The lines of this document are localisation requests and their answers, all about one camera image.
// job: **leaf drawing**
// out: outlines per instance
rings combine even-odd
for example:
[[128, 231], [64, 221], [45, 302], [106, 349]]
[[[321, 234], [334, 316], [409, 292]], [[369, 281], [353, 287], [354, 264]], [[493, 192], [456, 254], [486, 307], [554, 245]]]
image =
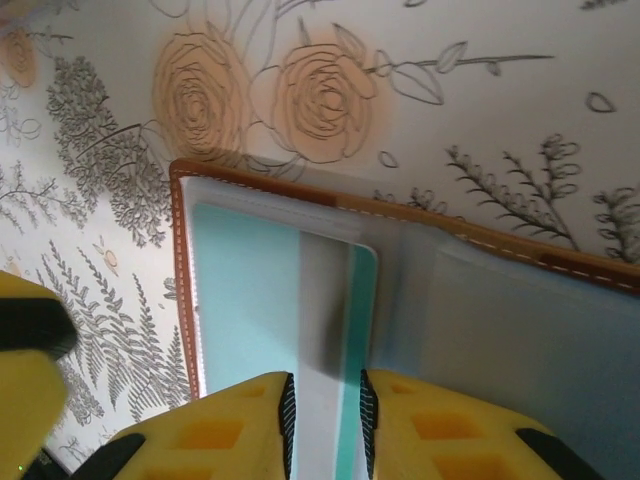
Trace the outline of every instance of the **leaf drawing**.
[[502, 69], [500, 68], [500, 64], [498, 62], [488, 62], [487, 71], [494, 77], [499, 77], [502, 75]]
[[598, 10], [600, 8], [608, 7], [610, 5], [618, 5], [626, 1], [627, 0], [586, 0], [580, 6], [580, 9], [584, 11], [593, 11], [593, 10]]
[[373, 56], [373, 69], [374, 73], [382, 78], [388, 77], [391, 74], [393, 64], [387, 52], [384, 50], [376, 50]]
[[[383, 194], [380, 190], [375, 190], [373, 193], [374, 200], [380, 200], [387, 203], [398, 203], [395, 195]], [[409, 194], [409, 200], [402, 203], [408, 207], [424, 210], [425, 212], [437, 213], [444, 215], [447, 213], [447, 203], [438, 202], [433, 190], [420, 190], [416, 187], [411, 189]]]
[[306, 166], [306, 163], [303, 163], [301, 167], [297, 169], [297, 171], [294, 170], [296, 167], [299, 166], [298, 164], [300, 163], [301, 160], [302, 160], [302, 157], [300, 155], [296, 155], [295, 157], [293, 157], [293, 160], [291, 160], [290, 162], [287, 162], [284, 165], [281, 165], [278, 168], [276, 168], [275, 171], [273, 172], [273, 176], [276, 178], [287, 178], [293, 182], [298, 181], [302, 176], [302, 174], [304, 173], [304, 169]]
[[514, 192], [509, 185], [498, 183], [495, 174], [484, 173], [480, 165], [473, 164], [469, 155], [460, 154], [456, 146], [447, 149], [447, 153], [450, 157], [448, 165], [462, 173], [456, 180], [473, 184], [467, 193], [483, 195], [484, 199], [478, 202], [478, 206], [499, 206], [502, 213], [496, 218], [516, 220], [513, 231], [527, 229], [530, 236], [545, 234], [550, 239], [562, 238], [574, 250], [580, 250], [556, 206], [557, 200], [578, 191], [578, 186], [572, 183], [571, 177], [579, 175], [582, 169], [568, 158], [576, 155], [579, 150], [577, 143], [565, 142], [560, 134], [547, 137], [542, 142], [540, 151], [543, 158], [540, 172], [545, 177], [543, 181], [537, 180], [519, 158], [504, 152], [503, 159], [510, 167], [507, 174], [519, 178], [519, 185], [528, 190], [525, 193]]
[[53, 58], [52, 43], [64, 45], [65, 40], [73, 40], [69, 35], [60, 35], [51, 31], [51, 25], [47, 26], [44, 32], [28, 32], [27, 35], [33, 40], [36, 49], [47, 58]]
[[[92, 281], [85, 278], [85, 282], [81, 282], [53, 242], [50, 250], [53, 262], [42, 256], [47, 286], [64, 302], [78, 330], [74, 355], [80, 377], [88, 375], [96, 387], [106, 381], [114, 410], [119, 399], [126, 395], [129, 412], [136, 421], [151, 408], [174, 408], [183, 404], [190, 393], [179, 331], [175, 327], [170, 344], [163, 347], [140, 279], [131, 276], [137, 292], [137, 299], [133, 301], [137, 301], [138, 313], [129, 315], [126, 309], [130, 300], [118, 294], [107, 276], [82, 250], [78, 249], [78, 254], [91, 271]], [[43, 276], [37, 273], [44, 285]], [[82, 401], [85, 410], [79, 410], [79, 416], [85, 418], [87, 408], [93, 408], [92, 415], [98, 415], [99, 406], [92, 407], [89, 397]]]
[[24, 229], [18, 213], [26, 214], [34, 227], [40, 225], [40, 217], [48, 223], [56, 224], [55, 211], [83, 228], [87, 220], [83, 202], [75, 192], [60, 189], [53, 178], [41, 177], [34, 184], [24, 178], [21, 162], [16, 162], [7, 175], [0, 167], [0, 220], [5, 219], [20, 233]]
[[362, 40], [337, 23], [333, 24], [333, 30], [336, 34], [336, 38], [338, 39], [338, 45], [340, 45], [340, 48], [355, 60], [358, 65], [362, 65], [367, 53], [367, 48], [364, 43], [362, 43]]
[[167, 235], [163, 222], [171, 217], [169, 180], [145, 139], [145, 125], [118, 124], [104, 84], [84, 57], [56, 57], [47, 92], [47, 110], [58, 123], [58, 155], [85, 201], [85, 215], [108, 193], [116, 223], [136, 245], [159, 247]]
[[304, 26], [302, 17], [298, 17], [298, 30], [300, 32], [300, 44], [304, 47], [311, 45], [311, 37], [309, 36], [309, 32], [307, 32], [307, 27]]
[[635, 188], [601, 191], [593, 201], [605, 212], [595, 216], [601, 225], [598, 234], [612, 242], [605, 249], [610, 258], [630, 264], [640, 263], [640, 184]]
[[76, 371], [71, 360], [63, 357], [58, 361], [58, 366], [69, 392], [65, 407], [73, 414], [78, 424], [86, 426], [93, 418], [102, 418], [104, 409], [91, 393], [82, 375]]
[[301, 5], [310, 5], [311, 8], [315, 8], [316, 3], [322, 2], [322, 1], [334, 1], [334, 0], [284, 0], [281, 3], [280, 7], [278, 8], [278, 13], [276, 15], [276, 18], [279, 19], [285, 16], [291, 10]]
[[176, 279], [173, 277], [167, 277], [163, 282], [164, 289], [166, 292], [164, 293], [164, 298], [167, 300], [177, 300], [176, 296]]
[[136, 422], [139, 422], [146, 408], [161, 407], [167, 404], [169, 390], [178, 387], [178, 385], [166, 382], [162, 370], [158, 368], [158, 365], [162, 365], [165, 360], [163, 351], [159, 347], [160, 341], [156, 333], [156, 325], [140, 280], [136, 275], [133, 276], [133, 279], [140, 304], [139, 339], [131, 347], [130, 358], [134, 383], [128, 401], [131, 416]]
[[229, 42], [237, 47], [241, 62], [252, 52], [252, 62], [259, 69], [269, 64], [276, 35], [277, 6], [277, 0], [251, 0], [245, 3], [229, 38]]
[[82, 464], [94, 453], [94, 449], [90, 447], [83, 447], [75, 436], [67, 438], [65, 445], [60, 445], [58, 450], [63, 450], [71, 455], [78, 464]]
[[191, 389], [184, 368], [184, 356], [182, 353], [182, 342], [180, 341], [180, 331], [178, 327], [173, 327], [173, 337], [167, 359], [164, 364], [167, 385], [167, 405], [170, 409], [184, 405], [191, 401]]
[[76, 12], [80, 11], [78, 0], [47, 0], [47, 4], [52, 8], [55, 15], [60, 15], [65, 8], [70, 8]]
[[438, 57], [436, 72], [444, 74], [456, 68], [458, 62], [464, 57], [468, 44], [469, 42], [458, 42], [445, 48]]
[[34, 120], [33, 118], [28, 118], [27, 120], [22, 122], [22, 125], [20, 126], [20, 132], [22, 133], [22, 136], [27, 140], [35, 140], [40, 136], [41, 128], [42, 125], [40, 124], [40, 122]]
[[393, 67], [391, 85], [400, 95], [431, 105], [444, 105], [442, 87], [426, 67], [405, 62]]
[[169, 18], [180, 18], [189, 11], [190, 0], [149, 0], [149, 3]]
[[584, 103], [589, 110], [595, 113], [615, 113], [618, 111], [611, 100], [598, 92], [589, 92]]
[[398, 168], [400, 166], [398, 160], [396, 160], [396, 158], [389, 152], [379, 152], [378, 161], [382, 164], [382, 166], [387, 168]]

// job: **white stitching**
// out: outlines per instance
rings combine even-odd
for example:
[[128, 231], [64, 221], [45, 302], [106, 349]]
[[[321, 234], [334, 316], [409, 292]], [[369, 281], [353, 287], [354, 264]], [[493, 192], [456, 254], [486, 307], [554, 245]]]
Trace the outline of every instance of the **white stitching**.
[[[179, 187], [180, 181], [179, 178], [177, 177], [177, 175], [172, 175], [171, 176], [171, 181], [172, 182], [176, 182], [176, 187]], [[178, 205], [178, 191], [177, 188], [173, 189], [173, 200], [174, 200], [174, 205]], [[180, 286], [179, 288], [179, 292], [180, 292], [180, 312], [179, 315], [181, 316], [182, 319], [184, 319], [184, 321], [187, 320], [187, 309], [185, 307], [185, 294], [184, 294], [184, 273], [183, 273], [183, 265], [182, 265], [182, 251], [181, 251], [181, 247], [180, 247], [180, 243], [182, 241], [182, 237], [181, 237], [181, 224], [182, 224], [182, 218], [180, 216], [180, 208], [174, 208], [174, 214], [176, 217], [176, 225], [174, 226], [174, 228], [176, 229], [175, 231], [177, 232], [176, 234], [176, 247], [177, 247], [177, 256], [178, 256], [178, 271], [176, 272], [176, 276], [178, 277], [178, 284]], [[185, 335], [186, 339], [185, 342], [187, 344], [187, 358], [186, 358], [186, 362], [187, 362], [187, 370], [189, 371], [189, 378], [191, 381], [191, 385], [193, 386], [194, 389], [194, 393], [196, 394], [196, 397], [200, 396], [200, 385], [198, 383], [198, 379], [197, 379], [197, 371], [196, 371], [196, 366], [195, 366], [195, 362], [193, 361], [193, 345], [191, 344], [191, 332], [189, 332], [189, 334]]]

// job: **yellow plastic part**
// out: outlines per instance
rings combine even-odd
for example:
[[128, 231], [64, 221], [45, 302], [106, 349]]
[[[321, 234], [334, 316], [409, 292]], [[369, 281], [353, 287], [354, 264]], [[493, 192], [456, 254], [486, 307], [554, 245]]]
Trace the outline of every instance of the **yellow plastic part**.
[[66, 388], [46, 354], [14, 350], [0, 352], [0, 392], [0, 478], [18, 479], [58, 420]]
[[524, 415], [392, 372], [371, 370], [378, 396], [377, 480], [561, 480], [515, 434]]
[[146, 441], [116, 480], [283, 480], [278, 407], [286, 373], [269, 373], [134, 425]]
[[58, 300], [56, 294], [48, 288], [0, 271], [0, 299], [2, 298], [52, 298]]

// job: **black rubber pad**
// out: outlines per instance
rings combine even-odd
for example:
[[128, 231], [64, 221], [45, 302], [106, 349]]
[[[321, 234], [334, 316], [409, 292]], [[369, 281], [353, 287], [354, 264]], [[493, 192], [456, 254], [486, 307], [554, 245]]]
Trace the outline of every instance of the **black rubber pad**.
[[141, 433], [132, 433], [100, 447], [69, 480], [113, 480], [144, 443]]
[[71, 318], [53, 298], [0, 298], [0, 351], [41, 350], [54, 360], [78, 339]]
[[534, 428], [521, 428], [516, 434], [549, 465], [562, 480], [604, 480], [562, 440]]

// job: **flower stem drawing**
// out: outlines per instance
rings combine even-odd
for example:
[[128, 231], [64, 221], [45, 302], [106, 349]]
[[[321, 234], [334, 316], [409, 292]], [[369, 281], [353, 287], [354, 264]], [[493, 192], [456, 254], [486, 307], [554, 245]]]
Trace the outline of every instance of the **flower stem drawing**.
[[27, 32], [27, 37], [33, 40], [36, 49], [47, 58], [53, 58], [53, 52], [51, 50], [51, 43], [57, 43], [64, 45], [65, 40], [73, 40], [74, 37], [70, 35], [62, 35], [60, 33], [53, 33], [51, 26], [48, 25], [43, 32]]
[[602, 191], [593, 201], [604, 209], [595, 217], [602, 225], [598, 234], [614, 245], [606, 247], [605, 253], [626, 263], [640, 263], [640, 184]]
[[580, 10], [583, 10], [585, 12], [590, 12], [590, 11], [598, 10], [611, 5], [618, 5], [626, 1], [627, 0], [586, 0], [580, 6]]
[[67, 452], [69, 455], [76, 459], [78, 464], [84, 463], [85, 460], [95, 452], [94, 448], [83, 447], [82, 445], [80, 445], [78, 438], [73, 435], [67, 438], [67, 443], [65, 445], [60, 445], [58, 447], [58, 450]]
[[60, 15], [66, 9], [80, 11], [79, 2], [80, 0], [48, 0], [48, 5], [53, 9], [53, 13]]
[[106, 106], [106, 88], [84, 57], [55, 57], [55, 80], [47, 89], [47, 110], [59, 124], [54, 138], [65, 174], [73, 178], [86, 214], [98, 197], [110, 194], [116, 223], [139, 247], [159, 247], [171, 217], [169, 162], [154, 122], [122, 127]]
[[22, 119], [17, 108], [21, 90], [33, 82], [35, 60], [29, 46], [22, 45], [30, 40], [17, 35], [11, 42], [8, 37], [0, 41], [0, 63], [9, 77], [8, 82], [0, 79], [0, 132], [7, 137], [7, 145], [19, 147], [22, 140], [35, 140], [40, 136], [40, 122], [33, 118]]
[[381, 78], [389, 78], [396, 93], [431, 105], [444, 105], [444, 92], [435, 76], [451, 73], [465, 65], [485, 65], [487, 71], [502, 76], [503, 64], [527, 60], [551, 60], [552, 55], [507, 55], [465, 58], [468, 42], [461, 41], [444, 48], [437, 59], [394, 63], [384, 50], [377, 50], [374, 66], [365, 69]]
[[471, 162], [469, 155], [460, 154], [458, 147], [453, 146], [446, 151], [450, 158], [448, 165], [462, 172], [456, 180], [473, 183], [467, 193], [482, 193], [485, 197], [478, 202], [478, 206], [500, 206], [503, 213], [498, 214], [497, 219], [513, 218], [519, 221], [512, 227], [513, 231], [527, 229], [530, 236], [545, 234], [550, 239], [562, 238], [574, 250], [580, 250], [556, 206], [557, 200], [578, 191], [578, 186], [569, 180], [580, 174], [582, 168], [565, 159], [577, 154], [580, 148], [574, 142], [564, 142], [560, 134], [545, 139], [541, 147], [542, 181], [536, 180], [534, 173], [519, 158], [509, 152], [503, 154], [503, 159], [510, 167], [507, 174], [517, 176], [518, 184], [529, 189], [527, 193], [513, 192], [508, 185], [498, 183], [495, 174], [484, 173], [480, 165]]
[[[384, 194], [380, 190], [374, 191], [373, 199], [387, 203], [399, 203], [396, 200], [395, 195], [391, 193]], [[446, 202], [439, 202], [436, 200], [436, 195], [433, 190], [420, 190], [417, 187], [411, 189], [409, 200], [401, 202], [401, 204], [412, 208], [418, 208], [425, 212], [438, 213], [440, 215], [445, 215], [448, 208]]]
[[618, 111], [611, 100], [598, 92], [589, 92], [584, 104], [594, 113], [615, 113]]
[[69, 357], [58, 361], [65, 384], [71, 393], [66, 402], [67, 409], [73, 414], [80, 426], [86, 426], [94, 418], [104, 417], [104, 409], [96, 400], [82, 375], [74, 367]]
[[[397, 94], [425, 104], [443, 105], [444, 89], [436, 74], [458, 66], [485, 64], [494, 76], [505, 63], [548, 60], [550, 55], [465, 58], [467, 42], [445, 48], [437, 59], [396, 63], [383, 50], [367, 67], [367, 46], [346, 27], [334, 23], [335, 43], [315, 44], [302, 19], [300, 47], [279, 65], [260, 71], [250, 87], [251, 105], [259, 122], [247, 133], [249, 144], [270, 145], [273, 158], [247, 155], [248, 167], [259, 173], [297, 180], [306, 163], [336, 163], [355, 156], [369, 140], [380, 79]], [[388, 154], [378, 160], [389, 168]]]
[[[287, 13], [291, 12], [295, 8], [308, 4], [311, 8], [315, 8], [316, 3], [326, 2], [326, 1], [334, 1], [334, 0], [268, 0], [268, 2], [272, 2], [274, 4], [274, 17], [275, 20], [279, 20], [284, 17]], [[238, 17], [241, 17], [247, 10], [249, 10], [252, 5], [253, 0], [217, 0], [217, 5], [219, 9], [225, 10], [225, 17], [229, 18], [232, 16], [232, 9], [238, 9], [240, 12]], [[194, 3], [203, 4], [202, 10], [204, 12], [208, 12], [212, 9], [209, 6], [210, 0], [200, 0], [196, 2], [194, 0], [149, 0], [149, 4], [159, 13], [164, 15], [165, 17], [178, 19], [188, 15], [189, 10], [194, 8]]]
[[0, 167], [0, 219], [7, 220], [20, 233], [24, 233], [18, 212], [26, 214], [31, 224], [38, 227], [40, 216], [55, 224], [56, 210], [78, 228], [84, 227], [87, 216], [75, 192], [66, 188], [60, 191], [53, 178], [41, 177], [35, 184], [28, 183], [19, 161], [11, 167], [10, 174]]

